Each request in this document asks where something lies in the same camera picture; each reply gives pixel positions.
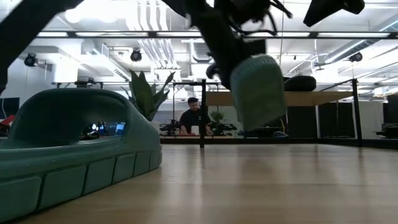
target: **red object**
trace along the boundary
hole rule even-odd
[[[10,125],[10,123],[14,121],[14,118],[15,118],[15,116],[12,114],[12,115],[8,116],[8,118],[1,121],[0,124]]]

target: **ceiling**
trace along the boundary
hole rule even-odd
[[[96,1],[91,7],[85,7],[85,12],[78,22],[71,22],[70,15],[59,14],[53,21],[45,28],[46,31],[53,30],[76,30],[76,31],[104,31],[104,30],[134,30],[137,25],[131,25],[139,20],[142,30],[145,30],[142,25],[143,7],[146,8],[146,24],[150,30],[157,30],[166,24],[168,30],[187,30],[187,22],[185,18],[174,13],[167,8],[164,17],[161,15],[163,4],[153,1],[141,0],[86,0],[85,2]],[[136,6],[132,6],[132,2],[137,2]],[[350,14],[346,11],[340,11],[336,14],[324,19],[313,27],[307,27],[303,24],[303,18],[306,15],[310,0],[286,0],[281,1],[285,7],[294,15],[293,19],[288,19],[278,9],[272,8],[271,13],[274,16],[279,31],[342,31],[342,32],[366,32],[366,31],[380,31],[391,22],[398,21],[398,0],[373,0],[365,1],[366,8],[360,15]],[[10,10],[16,5],[17,0],[0,0],[0,15],[6,16]],[[150,23],[151,6],[155,4],[155,13],[158,15],[156,24]],[[113,22],[103,22],[104,18],[112,17]],[[259,24],[248,22],[243,25],[244,30],[256,30]],[[265,25],[261,29],[271,29],[270,22],[266,19]],[[205,69],[207,65],[197,65],[192,60],[193,46],[187,43],[189,39],[170,39],[170,47],[174,55],[175,65],[173,68],[181,70],[180,77],[182,80],[196,80],[204,78]],[[70,39],[58,39],[54,45],[59,46],[64,51],[68,52],[68,42]],[[109,49],[109,57],[112,61],[125,71],[143,70],[150,75],[151,68],[154,68],[154,62],[143,50],[143,43],[148,42],[149,46],[157,46],[160,49],[159,57],[167,58],[170,55],[164,54],[160,47],[162,43],[156,41],[152,45],[148,40],[137,39],[95,39],[95,45],[104,44]],[[398,41],[396,40],[382,40],[360,52],[363,55],[361,62],[348,62],[340,60],[332,65],[324,66],[326,70],[318,71],[312,62],[322,62],[322,58],[328,56],[330,53],[352,47],[355,44],[353,40],[336,40],[336,39],[269,39],[267,40],[267,53],[272,55],[280,64],[282,72],[287,76],[293,76],[299,73],[304,75],[313,75],[318,82],[338,82],[350,79],[352,77],[359,78],[363,83],[374,82],[394,82],[394,77],[398,78]],[[133,48],[141,48],[142,60],[140,62],[132,62],[129,58]]]

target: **green leaves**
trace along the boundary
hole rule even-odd
[[[150,86],[147,83],[144,72],[137,75],[135,72],[131,71],[131,82],[129,82],[129,87],[131,90],[131,95],[129,92],[122,87],[122,89],[129,96],[129,101],[137,108],[137,110],[148,120],[152,121],[156,115],[157,110],[161,104],[167,99],[167,95],[170,91],[164,93],[164,88],[174,79],[174,73],[170,73],[164,83],[162,89],[156,93],[156,85]]]

